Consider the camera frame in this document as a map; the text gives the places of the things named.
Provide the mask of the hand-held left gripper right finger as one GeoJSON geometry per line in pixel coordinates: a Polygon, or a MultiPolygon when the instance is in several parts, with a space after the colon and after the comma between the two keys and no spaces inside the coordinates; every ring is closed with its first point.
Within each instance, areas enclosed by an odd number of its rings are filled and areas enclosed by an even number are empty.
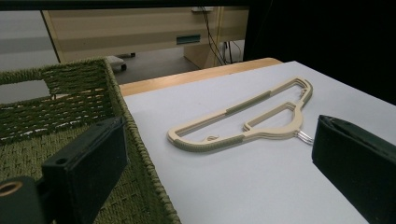
{"type": "Polygon", "coordinates": [[[321,115],[313,163],[370,224],[396,224],[396,146],[363,128],[321,115]]]}

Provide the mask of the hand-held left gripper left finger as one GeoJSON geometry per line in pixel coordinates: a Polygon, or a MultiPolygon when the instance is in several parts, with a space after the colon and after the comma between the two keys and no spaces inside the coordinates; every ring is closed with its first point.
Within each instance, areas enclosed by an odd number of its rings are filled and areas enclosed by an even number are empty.
{"type": "Polygon", "coordinates": [[[93,124],[42,165],[57,224],[92,224],[128,164],[122,117],[93,124]]]}

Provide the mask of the green woven basket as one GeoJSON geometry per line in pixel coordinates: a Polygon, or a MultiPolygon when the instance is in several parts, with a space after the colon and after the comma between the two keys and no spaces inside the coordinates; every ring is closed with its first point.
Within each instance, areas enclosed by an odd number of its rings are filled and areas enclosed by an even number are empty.
{"type": "Polygon", "coordinates": [[[0,103],[0,180],[41,176],[41,163],[92,124],[126,119],[129,164],[93,224],[181,224],[104,58],[0,72],[0,86],[44,81],[49,94],[0,103]]]}

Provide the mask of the grey wheeled platform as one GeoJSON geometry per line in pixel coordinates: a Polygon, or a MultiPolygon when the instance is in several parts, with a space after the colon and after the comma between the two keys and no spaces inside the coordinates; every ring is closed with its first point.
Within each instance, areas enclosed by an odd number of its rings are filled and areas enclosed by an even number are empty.
{"type": "Polygon", "coordinates": [[[106,59],[110,63],[113,69],[119,68],[121,71],[125,71],[127,69],[127,64],[125,62],[126,58],[133,58],[135,53],[127,53],[121,55],[110,55],[106,56],[106,59]]]}

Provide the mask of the black curtain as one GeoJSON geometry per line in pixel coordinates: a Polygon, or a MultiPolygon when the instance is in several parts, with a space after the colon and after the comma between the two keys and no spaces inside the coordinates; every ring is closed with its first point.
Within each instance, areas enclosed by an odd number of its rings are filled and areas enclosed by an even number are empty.
{"type": "Polygon", "coordinates": [[[396,0],[252,0],[244,59],[268,57],[396,105],[396,0]]]}

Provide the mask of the beige wooden desk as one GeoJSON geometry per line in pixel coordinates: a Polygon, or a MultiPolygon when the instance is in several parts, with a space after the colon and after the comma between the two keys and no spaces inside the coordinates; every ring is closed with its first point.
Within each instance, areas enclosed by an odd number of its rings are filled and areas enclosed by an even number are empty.
{"type": "Polygon", "coordinates": [[[243,40],[247,7],[191,7],[44,10],[60,62],[149,50],[182,48],[200,68],[219,64],[215,50],[228,41],[243,40]]]}

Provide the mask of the black metal bar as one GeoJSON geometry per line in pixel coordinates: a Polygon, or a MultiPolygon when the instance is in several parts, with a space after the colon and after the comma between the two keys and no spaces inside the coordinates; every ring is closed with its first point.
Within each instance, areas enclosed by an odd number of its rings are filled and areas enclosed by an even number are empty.
{"type": "Polygon", "coordinates": [[[239,7],[252,0],[0,0],[0,11],[148,7],[239,7]]]}

